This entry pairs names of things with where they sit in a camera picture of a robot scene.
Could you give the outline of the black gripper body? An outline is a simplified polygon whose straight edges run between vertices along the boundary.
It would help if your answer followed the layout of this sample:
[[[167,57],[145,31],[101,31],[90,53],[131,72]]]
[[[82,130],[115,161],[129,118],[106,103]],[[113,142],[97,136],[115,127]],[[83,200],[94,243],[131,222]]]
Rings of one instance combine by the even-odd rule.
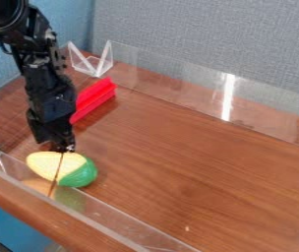
[[[71,79],[56,74],[47,67],[26,67],[27,93],[30,110],[27,112],[31,126],[69,121],[77,108],[77,92]]]

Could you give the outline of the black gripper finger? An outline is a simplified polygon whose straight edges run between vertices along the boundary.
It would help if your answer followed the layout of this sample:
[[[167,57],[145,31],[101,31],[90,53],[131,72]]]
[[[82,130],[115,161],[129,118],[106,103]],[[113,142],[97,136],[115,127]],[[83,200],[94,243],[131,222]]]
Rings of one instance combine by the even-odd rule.
[[[67,153],[75,151],[77,141],[69,115],[54,121],[42,122],[35,113],[28,111],[27,118],[39,144],[51,142],[51,150],[54,152]]]

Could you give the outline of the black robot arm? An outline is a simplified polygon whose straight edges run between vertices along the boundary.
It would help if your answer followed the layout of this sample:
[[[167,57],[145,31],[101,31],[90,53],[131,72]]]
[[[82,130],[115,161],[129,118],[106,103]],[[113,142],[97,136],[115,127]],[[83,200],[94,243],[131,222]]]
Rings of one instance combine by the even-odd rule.
[[[0,0],[0,47],[14,56],[26,77],[27,118],[36,141],[50,142],[56,152],[73,152],[77,141],[70,119],[77,90],[65,74],[56,32],[30,0]]]

